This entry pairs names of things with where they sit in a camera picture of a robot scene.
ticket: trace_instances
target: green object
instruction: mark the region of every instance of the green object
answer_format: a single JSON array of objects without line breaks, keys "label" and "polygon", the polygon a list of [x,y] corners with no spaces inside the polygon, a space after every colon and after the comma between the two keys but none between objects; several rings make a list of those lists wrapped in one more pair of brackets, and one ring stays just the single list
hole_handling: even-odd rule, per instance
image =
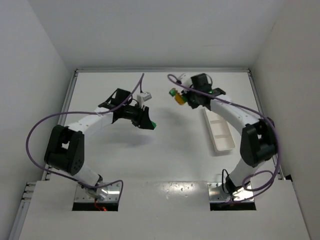
[{"label": "green object", "polygon": [[175,90],[174,88],[172,88],[170,91],[169,91],[169,94],[174,97],[176,94],[177,94],[177,90]]},{"label": "green object", "polygon": [[185,96],[181,96],[181,98],[185,103],[188,102],[188,99]]}]

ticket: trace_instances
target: white wall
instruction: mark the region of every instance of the white wall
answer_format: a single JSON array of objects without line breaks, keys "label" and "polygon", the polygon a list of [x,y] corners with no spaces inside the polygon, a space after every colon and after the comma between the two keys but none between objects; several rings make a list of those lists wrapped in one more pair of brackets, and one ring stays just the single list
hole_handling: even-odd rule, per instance
[{"label": "white wall", "polygon": [[248,67],[285,0],[29,0],[71,68]]},{"label": "white wall", "polygon": [[[27,0],[0,3],[0,239],[8,238],[27,181],[42,172],[28,160],[28,131],[50,113],[59,112],[71,74],[53,47]],[[31,141],[43,162],[52,119]]]},{"label": "white wall", "polygon": [[312,239],[320,239],[320,1],[284,5],[252,73]]}]

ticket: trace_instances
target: black bracket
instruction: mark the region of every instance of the black bracket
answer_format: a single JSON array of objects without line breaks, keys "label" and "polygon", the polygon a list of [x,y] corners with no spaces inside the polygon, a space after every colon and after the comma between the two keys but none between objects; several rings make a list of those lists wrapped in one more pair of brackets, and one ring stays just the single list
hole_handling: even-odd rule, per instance
[{"label": "black bracket", "polygon": [[[64,148],[63,144],[69,144],[68,148]],[[71,176],[77,174],[85,161],[84,134],[70,130],[67,126],[56,125],[52,129],[44,161]]]},{"label": "black bracket", "polygon": [[276,136],[270,124],[260,119],[242,129],[240,154],[244,162],[255,168],[278,152]]},{"label": "black bracket", "polygon": [[[213,97],[226,94],[226,92],[221,88],[217,87],[212,89],[212,85],[208,82],[208,78],[205,73],[192,76],[191,81],[193,89],[212,95]],[[210,101],[212,98],[195,93],[193,91],[183,92],[182,96],[187,99],[187,103],[192,109],[196,109],[199,106],[204,106],[210,110]]]},{"label": "black bracket", "polygon": [[[99,104],[100,108],[113,109],[121,104],[129,95],[130,92],[118,88],[115,92],[115,97],[110,96],[106,101]],[[131,99],[125,105],[122,105],[118,110],[113,112],[112,123],[118,119],[131,120],[135,127],[140,129],[154,130],[156,124],[149,118],[149,107],[144,106],[141,108],[139,105],[130,105]]]}]

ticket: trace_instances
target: yellow object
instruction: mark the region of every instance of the yellow object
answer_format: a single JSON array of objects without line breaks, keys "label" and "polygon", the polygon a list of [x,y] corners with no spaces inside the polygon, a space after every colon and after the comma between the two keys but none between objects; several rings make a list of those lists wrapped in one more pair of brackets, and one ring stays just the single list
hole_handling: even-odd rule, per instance
[{"label": "yellow object", "polygon": [[175,94],[174,99],[180,105],[183,105],[186,103],[178,92]]}]

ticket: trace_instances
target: white enclosure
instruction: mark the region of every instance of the white enclosure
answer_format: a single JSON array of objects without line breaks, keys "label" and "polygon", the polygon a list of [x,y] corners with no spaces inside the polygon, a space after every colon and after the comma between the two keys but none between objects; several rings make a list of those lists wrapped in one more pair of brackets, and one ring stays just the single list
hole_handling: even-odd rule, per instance
[{"label": "white enclosure", "polygon": [[[152,94],[145,104],[150,108],[150,119],[157,123],[155,130],[139,129],[120,119],[86,141],[87,164],[105,181],[124,181],[118,212],[71,211],[77,184],[51,175],[50,181],[36,185],[20,240],[92,235],[114,240],[309,238],[289,180],[276,180],[270,191],[257,197],[257,210],[210,211],[207,182],[220,181],[223,168],[231,172],[236,166],[240,135],[230,127],[236,148],[215,154],[202,109],[180,106],[168,94],[173,84],[167,74],[172,71],[181,74],[177,70],[145,73],[142,87]],[[258,110],[247,72],[202,71],[234,102]],[[140,71],[80,72],[63,111],[95,109],[116,88],[133,89],[140,76]],[[81,118],[68,115],[65,124]],[[273,171],[273,161],[261,169]],[[261,186],[269,177],[256,176],[253,187]]]},{"label": "white enclosure", "polygon": [[248,67],[285,0],[29,0],[80,67]]}]

